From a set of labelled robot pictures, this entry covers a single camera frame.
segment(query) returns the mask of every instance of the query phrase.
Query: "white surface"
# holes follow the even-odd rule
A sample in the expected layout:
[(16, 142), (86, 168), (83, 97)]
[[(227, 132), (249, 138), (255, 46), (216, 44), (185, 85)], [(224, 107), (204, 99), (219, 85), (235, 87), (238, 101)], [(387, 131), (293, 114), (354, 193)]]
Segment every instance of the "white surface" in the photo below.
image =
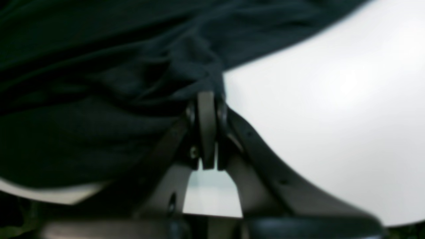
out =
[[(227, 72), (228, 103), (322, 189), (385, 225), (424, 220), (424, 43), (425, 1), (375, 0), (308, 41)], [(68, 204), (98, 189), (90, 187), (60, 196), (0, 181), (6, 192)], [(241, 216), (235, 185), (222, 172), (194, 173), (184, 211)]]

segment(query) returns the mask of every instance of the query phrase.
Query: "white desk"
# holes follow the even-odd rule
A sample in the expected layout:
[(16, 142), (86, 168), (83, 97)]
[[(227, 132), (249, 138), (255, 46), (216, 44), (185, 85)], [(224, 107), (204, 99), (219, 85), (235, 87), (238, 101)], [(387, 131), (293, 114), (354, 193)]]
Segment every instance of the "white desk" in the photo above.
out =
[[(375, 0), (321, 34), (225, 74), (228, 104), (301, 175), (385, 225), (425, 219), (425, 2)], [(85, 185), (0, 189), (72, 204)], [(192, 175), (187, 213), (241, 216), (222, 172)]]

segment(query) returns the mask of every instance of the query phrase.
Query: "dark fabric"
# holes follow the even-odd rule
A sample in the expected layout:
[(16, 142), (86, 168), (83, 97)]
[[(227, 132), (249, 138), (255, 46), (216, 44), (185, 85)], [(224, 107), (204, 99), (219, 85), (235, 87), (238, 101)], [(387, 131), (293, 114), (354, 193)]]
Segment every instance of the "dark fabric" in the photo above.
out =
[(0, 177), (31, 187), (127, 171), (224, 70), (365, 0), (10, 0), (0, 5)]

